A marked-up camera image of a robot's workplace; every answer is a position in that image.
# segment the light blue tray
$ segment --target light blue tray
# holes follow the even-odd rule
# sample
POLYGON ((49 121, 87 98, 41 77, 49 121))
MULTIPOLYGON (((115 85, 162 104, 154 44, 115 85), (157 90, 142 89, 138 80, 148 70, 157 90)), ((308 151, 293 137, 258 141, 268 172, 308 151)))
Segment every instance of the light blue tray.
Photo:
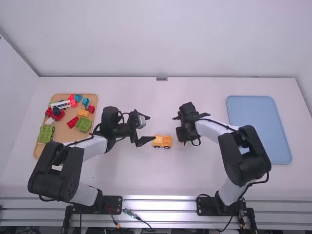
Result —
POLYGON ((272 164, 289 164, 292 154, 273 98, 229 96, 226 100, 231 125, 252 125, 272 164))

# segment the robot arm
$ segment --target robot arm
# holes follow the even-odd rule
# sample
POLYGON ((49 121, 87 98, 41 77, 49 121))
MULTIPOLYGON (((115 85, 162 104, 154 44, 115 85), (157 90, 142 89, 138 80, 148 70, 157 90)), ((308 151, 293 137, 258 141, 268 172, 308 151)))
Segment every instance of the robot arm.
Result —
POLYGON ((176 128, 180 142, 197 139, 200 143, 200 137, 207 137, 219 144, 228 178, 216 196, 225 206, 235 203, 249 183, 271 170, 271 162, 253 126, 237 127, 216 121, 208 113, 199 114, 191 102, 180 106, 176 119, 181 121, 181 127, 176 128), (241 148, 249 150, 241 153, 241 148))
POLYGON ((80 204, 100 212, 103 209, 102 191, 80 182, 82 163, 109 152, 117 138, 129 137, 136 147, 155 139, 153 136, 137 137, 136 129, 143 128, 150 117, 137 110, 127 114, 128 120, 124 122, 122 113, 116 107, 105 107, 102 121, 90 137, 64 144, 54 141, 47 143, 28 181, 28 191, 38 194, 42 201, 80 204))

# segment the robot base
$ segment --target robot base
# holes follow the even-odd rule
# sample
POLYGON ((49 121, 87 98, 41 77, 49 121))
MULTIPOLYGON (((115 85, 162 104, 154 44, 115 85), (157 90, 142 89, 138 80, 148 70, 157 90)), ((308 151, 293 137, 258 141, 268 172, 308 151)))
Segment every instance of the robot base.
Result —
POLYGON ((83 215, 119 215, 122 212, 122 197, 121 196, 101 196, 100 204, 102 207, 97 212, 94 208, 79 204, 73 205, 73 214, 83 214, 83 215))
POLYGON ((245 199, 224 206, 218 197, 198 197, 196 199, 196 210, 198 216, 238 216, 239 211, 246 210, 245 199))

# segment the red toy block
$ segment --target red toy block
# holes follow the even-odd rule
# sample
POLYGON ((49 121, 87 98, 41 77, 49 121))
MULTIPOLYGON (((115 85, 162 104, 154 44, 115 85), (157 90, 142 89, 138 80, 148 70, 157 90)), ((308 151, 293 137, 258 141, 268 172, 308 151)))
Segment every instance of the red toy block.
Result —
POLYGON ((79 117, 76 116, 76 117, 73 118, 72 120, 68 121, 68 123, 67 123, 68 127, 69 127, 69 128, 73 128, 73 127, 76 125, 78 119, 79 119, 79 117))
POLYGON ((75 96, 75 94, 71 94, 67 100, 73 100, 74 96, 75 96))
POLYGON ((95 107, 89 105, 88 109, 89 109, 89 112, 90 112, 91 114, 93 114, 93 113, 94 113, 94 110, 95 110, 95 107))
POLYGON ((71 104, 71 107, 74 107, 74 108, 78 107, 75 99, 70 99, 70 104, 71 104))
POLYGON ((48 110, 46 110, 45 112, 45 116, 51 117, 55 121, 60 121, 64 117, 64 115, 65 115, 65 112, 63 110, 60 110, 60 115, 58 116, 54 115, 51 107, 49 107, 48 110))

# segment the wooden tray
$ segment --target wooden tray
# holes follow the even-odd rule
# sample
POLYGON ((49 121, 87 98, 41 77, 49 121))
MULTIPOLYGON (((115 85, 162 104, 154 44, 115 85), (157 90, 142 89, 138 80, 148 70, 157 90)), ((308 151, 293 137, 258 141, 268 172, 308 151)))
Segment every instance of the wooden tray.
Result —
MULTIPOLYGON (((71 94, 54 94, 51 97, 51 101, 52 100, 60 101, 62 99, 67 100, 70 95, 71 94)), ((80 102, 78 102, 77 108, 73 108, 73 107, 66 108, 66 110, 64 110, 65 116, 60 121, 54 121, 52 123, 52 125, 55 126, 55 132, 53 133, 53 138, 54 138, 53 141, 65 143, 65 142, 81 140, 81 139, 87 138, 89 136, 89 133, 92 131, 94 119, 96 115, 96 110, 97 110, 98 97, 96 94, 80 94, 80 95, 82 95, 82 98, 88 98, 90 100, 89 104, 95 107, 94 113, 93 114, 90 113, 89 118, 88 118, 92 120, 92 126, 90 130, 88 132, 83 132, 75 127, 70 129, 66 124, 68 121, 70 121, 71 119, 77 116, 77 113, 80 109, 84 110, 84 106, 81 104, 82 103, 82 100, 81 100, 80 102)), ((48 109, 48 106, 49 106, 49 101, 47 101, 46 109, 42 110, 42 116, 44 116, 42 124, 44 124, 45 121, 48 119, 48 117, 44 115, 44 112, 48 109)), ((44 146, 45 144, 41 144, 38 142, 36 143, 35 149, 34 149, 35 158, 38 159, 40 157, 44 146)))

